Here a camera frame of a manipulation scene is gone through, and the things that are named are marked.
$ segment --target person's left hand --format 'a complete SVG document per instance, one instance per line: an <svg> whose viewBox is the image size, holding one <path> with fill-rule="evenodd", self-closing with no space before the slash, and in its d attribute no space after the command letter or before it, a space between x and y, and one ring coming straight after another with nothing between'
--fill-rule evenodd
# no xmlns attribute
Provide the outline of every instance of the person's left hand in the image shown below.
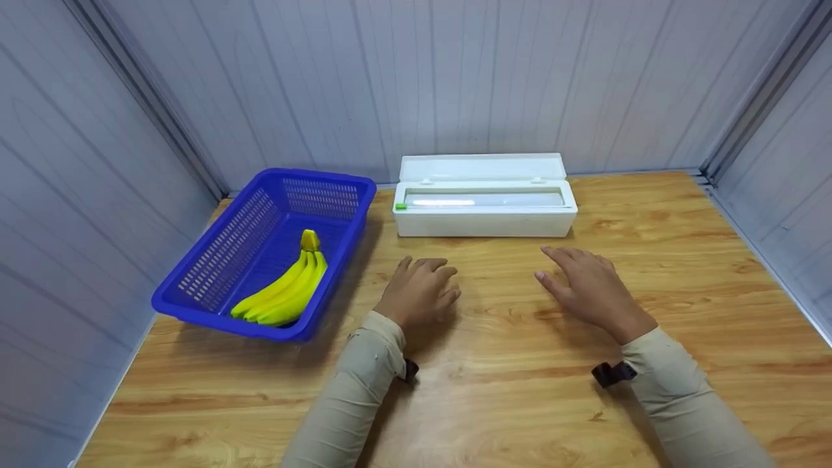
<svg viewBox="0 0 832 468"><path fill-rule="evenodd" d="M411 256L399 263L379 304L373 309L396 322L403 331L439 318L459 298L458 286L446 290L457 269L447 258L420 258L412 266Z"/></svg>

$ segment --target dispenser lid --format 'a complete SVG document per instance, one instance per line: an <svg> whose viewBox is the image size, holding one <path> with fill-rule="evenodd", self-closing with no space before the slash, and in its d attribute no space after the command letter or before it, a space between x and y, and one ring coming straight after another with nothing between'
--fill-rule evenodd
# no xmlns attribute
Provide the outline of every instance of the dispenser lid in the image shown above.
<svg viewBox="0 0 832 468"><path fill-rule="evenodd" d="M564 180L561 154L441 154L402 157L401 182Z"/></svg>

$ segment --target basket mesh side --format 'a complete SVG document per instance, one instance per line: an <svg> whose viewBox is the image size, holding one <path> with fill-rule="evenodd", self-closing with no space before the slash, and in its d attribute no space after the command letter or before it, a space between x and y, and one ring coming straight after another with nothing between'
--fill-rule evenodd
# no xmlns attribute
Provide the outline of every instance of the basket mesh side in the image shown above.
<svg viewBox="0 0 832 468"><path fill-rule="evenodd" d="M291 212L351 219L359 207L355 185L287 177L283 186Z"/></svg>
<svg viewBox="0 0 832 468"><path fill-rule="evenodd" d="M261 188L176 285L207 311L217 313L240 275L280 220L280 209Z"/></svg>

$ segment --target blue plastic basket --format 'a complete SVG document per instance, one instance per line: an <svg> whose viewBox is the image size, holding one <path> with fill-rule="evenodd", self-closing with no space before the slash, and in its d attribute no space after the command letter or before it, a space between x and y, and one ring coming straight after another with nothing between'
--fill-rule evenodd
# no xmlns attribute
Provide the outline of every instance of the blue plastic basket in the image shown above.
<svg viewBox="0 0 832 468"><path fill-rule="evenodd" d="M375 184L366 177L298 169L257 174L153 293L157 311L242 336L309 340L358 246ZM229 316L279 278L313 229L329 266L300 319L282 327Z"/></svg>

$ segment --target shirt cuff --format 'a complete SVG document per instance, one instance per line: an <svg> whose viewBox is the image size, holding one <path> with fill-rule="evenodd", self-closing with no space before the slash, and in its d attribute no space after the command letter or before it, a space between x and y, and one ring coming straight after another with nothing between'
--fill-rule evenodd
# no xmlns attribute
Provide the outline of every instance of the shirt cuff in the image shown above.
<svg viewBox="0 0 832 468"><path fill-rule="evenodd" d="M624 362L638 373L633 382L650 382L655 396L681 397L710 390L705 372L660 327L622 346L622 354Z"/></svg>
<svg viewBox="0 0 832 468"><path fill-rule="evenodd" d="M387 348L389 359L396 369L396 375L405 378L407 375L407 366L404 364L404 332L396 322L379 314L376 311L370 311L364 318L364 322L358 330L354 331L349 339L360 336L364 333L369 333L377 337L384 343Z"/></svg>

